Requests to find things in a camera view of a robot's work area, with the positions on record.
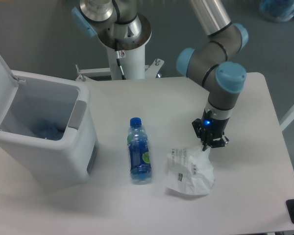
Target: white table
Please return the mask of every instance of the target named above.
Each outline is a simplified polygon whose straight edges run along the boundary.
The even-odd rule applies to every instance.
[[[36,180],[0,149],[0,235],[235,235],[294,230],[285,201],[294,172],[264,77],[249,73],[212,149],[216,181],[208,196],[166,188],[167,153],[199,144],[192,121],[208,93],[191,80],[87,81],[100,147],[87,184]],[[129,176],[129,120],[141,117],[150,143],[152,182]]]

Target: trash can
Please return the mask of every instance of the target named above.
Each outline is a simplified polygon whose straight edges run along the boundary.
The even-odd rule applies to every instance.
[[[85,84],[11,71],[0,56],[0,147],[33,174],[87,181],[98,148],[89,102]],[[60,139],[37,135],[46,121]]]

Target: blue joint cap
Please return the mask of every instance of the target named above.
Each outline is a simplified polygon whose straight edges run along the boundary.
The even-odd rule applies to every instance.
[[[142,120],[139,117],[133,117],[129,121],[130,126],[141,126],[142,125]]]
[[[248,32],[247,30],[244,28],[243,25],[241,25],[240,23],[234,23],[233,24],[241,33],[241,37],[242,37],[242,45],[241,45],[241,48],[242,49],[243,47],[245,47],[245,45],[247,44],[248,42]]]
[[[79,12],[79,10],[74,7],[72,9],[72,16],[79,27],[79,29],[88,37],[95,37],[97,35],[96,31],[93,29],[93,27],[85,20],[85,18],[82,16],[82,14]]]
[[[216,70],[216,80],[222,89],[231,93],[240,93],[246,80],[245,68],[237,63],[224,62]]]
[[[176,61],[176,69],[184,76],[187,76],[187,68],[190,63],[191,56],[195,51],[194,48],[186,48],[181,54],[178,56]]]

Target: crumpled paper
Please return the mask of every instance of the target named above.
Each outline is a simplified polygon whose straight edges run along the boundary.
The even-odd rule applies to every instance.
[[[210,148],[203,152],[202,147],[173,148],[168,153],[168,188],[188,195],[210,193],[215,181],[214,168],[209,161]]]

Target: plastic bottle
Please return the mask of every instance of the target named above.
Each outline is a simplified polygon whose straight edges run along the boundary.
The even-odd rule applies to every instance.
[[[259,10],[269,21],[286,22],[294,16],[294,0],[262,0]]]
[[[130,175],[134,181],[148,181],[151,178],[148,139],[139,117],[130,120],[127,145],[131,160]]]

